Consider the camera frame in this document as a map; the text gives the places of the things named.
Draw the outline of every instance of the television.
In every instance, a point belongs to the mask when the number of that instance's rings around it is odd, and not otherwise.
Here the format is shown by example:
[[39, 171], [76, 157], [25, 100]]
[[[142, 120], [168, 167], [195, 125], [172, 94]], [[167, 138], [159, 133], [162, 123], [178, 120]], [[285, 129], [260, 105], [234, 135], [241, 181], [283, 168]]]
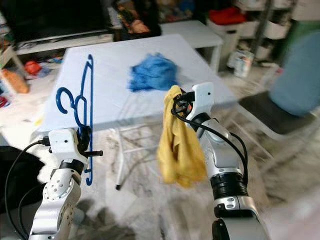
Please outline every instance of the television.
[[35, 42], [107, 30], [100, 0], [0, 0], [15, 42]]

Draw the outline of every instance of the tv stand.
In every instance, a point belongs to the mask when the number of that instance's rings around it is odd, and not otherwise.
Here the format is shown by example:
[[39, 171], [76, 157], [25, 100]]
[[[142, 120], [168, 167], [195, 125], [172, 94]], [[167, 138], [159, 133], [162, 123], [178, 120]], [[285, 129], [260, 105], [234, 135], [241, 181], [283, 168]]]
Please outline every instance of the tv stand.
[[15, 53], [17, 55], [26, 55], [32, 53], [45, 52], [49, 50], [66, 49], [84, 45], [101, 44], [113, 42], [113, 34], [99, 34], [94, 36], [83, 36], [77, 38], [59, 39], [55, 42], [35, 42], [30, 43], [30, 47], [18, 48]]

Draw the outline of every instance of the white table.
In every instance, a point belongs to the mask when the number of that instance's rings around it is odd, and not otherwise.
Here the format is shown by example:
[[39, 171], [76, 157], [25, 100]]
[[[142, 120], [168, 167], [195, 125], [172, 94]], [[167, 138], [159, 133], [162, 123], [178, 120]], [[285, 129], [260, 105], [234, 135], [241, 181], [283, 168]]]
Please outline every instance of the white table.
[[223, 40], [212, 29], [197, 20], [161, 24], [162, 34], [180, 34], [194, 49], [206, 48], [205, 57], [217, 73]]
[[[94, 61], [94, 131], [161, 119], [166, 91], [131, 92], [127, 89], [131, 66], [139, 64], [147, 54], [154, 53], [163, 54], [179, 66], [177, 81], [181, 88], [190, 91], [195, 84], [213, 82], [217, 107], [236, 103], [233, 93], [180, 35], [80, 46], [66, 51], [39, 131], [77, 127], [73, 111], [68, 108], [69, 98], [66, 95], [61, 98], [62, 105], [68, 110], [67, 114], [62, 114], [57, 108], [55, 97], [60, 87], [68, 88], [74, 97], [80, 93], [83, 68], [89, 54], [92, 54]], [[88, 78], [87, 88], [84, 90], [84, 96], [88, 100], [89, 82]]]

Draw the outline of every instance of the crumpled blue towel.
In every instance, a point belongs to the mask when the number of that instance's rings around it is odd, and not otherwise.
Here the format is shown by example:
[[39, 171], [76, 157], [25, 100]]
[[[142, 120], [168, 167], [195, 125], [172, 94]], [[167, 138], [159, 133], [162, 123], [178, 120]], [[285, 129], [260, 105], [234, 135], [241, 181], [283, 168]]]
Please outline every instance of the crumpled blue towel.
[[132, 92], [139, 90], [158, 89], [167, 91], [177, 85], [177, 65], [162, 54], [148, 54], [138, 65], [131, 68], [132, 79], [128, 89]]

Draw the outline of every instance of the blue cloth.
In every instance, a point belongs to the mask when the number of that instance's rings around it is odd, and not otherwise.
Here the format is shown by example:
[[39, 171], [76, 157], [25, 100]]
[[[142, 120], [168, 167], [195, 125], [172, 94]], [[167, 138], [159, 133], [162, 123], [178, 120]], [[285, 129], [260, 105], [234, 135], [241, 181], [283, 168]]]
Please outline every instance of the blue cloth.
[[167, 91], [177, 84], [177, 65], [162, 54], [148, 54], [138, 65], [131, 68], [132, 79], [128, 89], [139, 90], [158, 89]]
[[320, 105], [320, 31], [292, 49], [284, 71], [270, 90], [270, 99], [283, 110], [303, 116]]

